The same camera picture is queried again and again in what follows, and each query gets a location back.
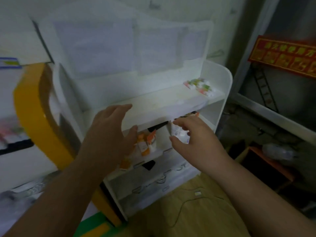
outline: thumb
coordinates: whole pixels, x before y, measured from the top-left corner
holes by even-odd
[[[188,153],[189,145],[182,143],[177,137],[170,136],[172,147],[183,157]]]
[[[126,147],[132,147],[136,141],[137,141],[137,125],[130,128],[130,131],[128,132],[127,136],[124,137],[123,145]]]

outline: black ladder-shaped object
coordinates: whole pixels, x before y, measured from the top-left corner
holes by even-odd
[[[251,63],[250,65],[253,77],[259,88],[260,95],[262,97],[264,106],[279,113],[275,99],[273,98],[270,86],[268,84],[267,78],[264,74],[263,68],[257,63]]]

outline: yellow curved display stand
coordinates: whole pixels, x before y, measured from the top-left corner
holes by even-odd
[[[64,137],[49,107],[52,71],[45,63],[32,64],[14,90],[14,105],[25,132],[57,166],[65,169],[76,154]],[[121,225],[100,187],[92,196],[94,205],[114,224]]]

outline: person's left hand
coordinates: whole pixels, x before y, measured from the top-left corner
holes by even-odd
[[[131,152],[137,141],[137,125],[125,137],[121,129],[125,113],[131,107],[132,104],[112,105],[100,111],[81,144],[77,158],[86,159],[89,165],[101,168],[104,177]]]

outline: hand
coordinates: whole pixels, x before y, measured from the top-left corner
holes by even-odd
[[[178,118],[174,124],[183,130],[189,130],[189,144],[182,143],[177,137],[171,136],[172,147],[182,155],[191,165],[200,171],[212,175],[230,157],[224,150],[218,138],[199,117],[188,116]]]
[[[131,104],[112,105],[97,113],[81,144],[77,158],[98,167],[103,177],[116,168],[137,141],[136,125],[125,137],[121,129],[125,113],[131,107]]]

